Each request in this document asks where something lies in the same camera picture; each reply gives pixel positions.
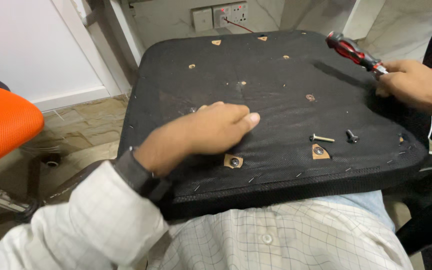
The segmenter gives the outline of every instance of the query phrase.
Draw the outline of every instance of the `orange chair seat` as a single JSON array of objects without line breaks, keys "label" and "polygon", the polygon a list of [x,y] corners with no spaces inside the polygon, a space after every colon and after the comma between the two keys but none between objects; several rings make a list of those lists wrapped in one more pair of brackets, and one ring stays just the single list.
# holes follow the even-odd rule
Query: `orange chair seat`
[{"label": "orange chair seat", "polygon": [[36,136],[44,127],[41,111],[0,88],[0,158]]}]

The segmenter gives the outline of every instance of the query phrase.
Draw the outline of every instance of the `black watch strap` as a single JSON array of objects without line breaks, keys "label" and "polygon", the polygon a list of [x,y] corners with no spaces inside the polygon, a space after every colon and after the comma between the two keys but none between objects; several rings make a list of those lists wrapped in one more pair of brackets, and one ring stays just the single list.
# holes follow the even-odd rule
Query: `black watch strap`
[{"label": "black watch strap", "polygon": [[135,159],[133,148],[130,148],[117,160],[114,169],[130,188],[152,202],[161,200],[171,188],[170,181],[164,178],[154,178],[153,173]]}]

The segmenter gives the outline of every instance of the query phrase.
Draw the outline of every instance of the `shirt sleeve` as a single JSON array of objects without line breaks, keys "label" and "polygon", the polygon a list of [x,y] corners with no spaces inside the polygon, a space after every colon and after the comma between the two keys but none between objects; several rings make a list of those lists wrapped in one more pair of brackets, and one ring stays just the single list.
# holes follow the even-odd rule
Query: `shirt sleeve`
[{"label": "shirt sleeve", "polygon": [[105,161],[68,203],[40,208],[30,224],[14,227],[0,240],[0,270],[131,265],[167,230],[159,209]]}]

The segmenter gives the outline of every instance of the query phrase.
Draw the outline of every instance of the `bolt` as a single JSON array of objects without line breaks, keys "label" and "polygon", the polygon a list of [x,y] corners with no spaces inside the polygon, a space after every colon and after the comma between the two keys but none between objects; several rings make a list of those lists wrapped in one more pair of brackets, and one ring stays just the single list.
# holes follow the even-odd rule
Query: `bolt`
[{"label": "bolt", "polygon": [[316,155],[323,155],[325,153],[325,150],[321,147],[315,147],[313,151],[316,153]]},{"label": "bolt", "polygon": [[347,137],[349,138],[349,140],[351,141],[351,143],[356,143],[357,141],[359,141],[359,137],[358,136],[355,136],[354,134],[353,134],[353,132],[351,132],[351,130],[346,130],[346,134],[347,134]]},{"label": "bolt", "polygon": [[318,140],[318,141],[324,141],[324,142],[334,143],[334,139],[330,139],[330,138],[324,138],[324,137],[316,136],[315,134],[313,134],[309,139],[310,139],[311,141]]},{"label": "bolt", "polygon": [[240,160],[234,157],[231,159],[230,164],[233,167],[237,167],[240,164]]}]

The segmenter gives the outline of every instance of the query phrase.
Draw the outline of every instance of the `wood patch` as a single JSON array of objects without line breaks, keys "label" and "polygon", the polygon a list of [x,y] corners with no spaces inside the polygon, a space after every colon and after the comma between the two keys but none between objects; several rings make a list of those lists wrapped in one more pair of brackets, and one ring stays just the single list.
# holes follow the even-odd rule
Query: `wood patch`
[{"label": "wood patch", "polygon": [[[231,160],[232,159],[238,159],[239,164],[236,167],[231,166]],[[231,169],[234,168],[241,168],[243,166],[243,158],[239,156],[233,156],[231,154],[224,154],[224,166],[229,167]]]},{"label": "wood patch", "polygon": [[328,152],[326,151],[326,149],[324,149],[324,148],[322,148],[323,150],[324,150],[324,153],[322,154],[322,155],[318,155],[318,154],[316,154],[315,153],[315,148],[316,147],[321,147],[321,146],[319,146],[319,144],[313,144],[312,145],[312,149],[311,149],[311,152],[312,152],[312,159],[313,160],[324,160],[324,159],[330,159],[331,157],[329,156],[329,154],[328,154]]}]

